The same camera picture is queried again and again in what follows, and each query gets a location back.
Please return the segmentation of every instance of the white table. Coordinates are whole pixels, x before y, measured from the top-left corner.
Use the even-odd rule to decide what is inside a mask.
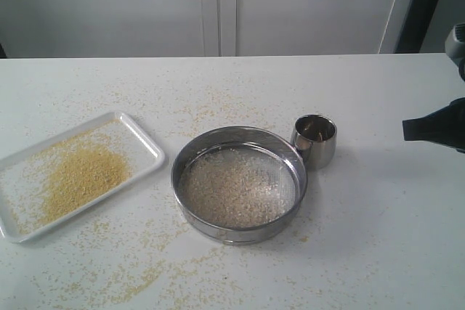
[[[465,155],[401,121],[465,95],[443,54],[2,60],[0,158],[123,110],[169,164],[26,245],[0,240],[0,309],[463,309]],[[339,128],[291,227],[248,247],[188,226],[171,164],[226,125]]]

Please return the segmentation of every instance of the sieve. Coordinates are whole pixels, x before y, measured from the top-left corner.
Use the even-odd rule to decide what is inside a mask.
[[[189,142],[174,161],[171,184],[197,230],[223,243],[249,244],[273,237],[295,217],[307,169],[276,134],[230,126]]]

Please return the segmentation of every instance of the stainless steel cup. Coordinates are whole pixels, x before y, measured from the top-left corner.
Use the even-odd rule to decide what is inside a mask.
[[[305,115],[297,119],[291,144],[302,157],[305,167],[318,170],[327,166],[336,151],[336,124],[322,115]]]

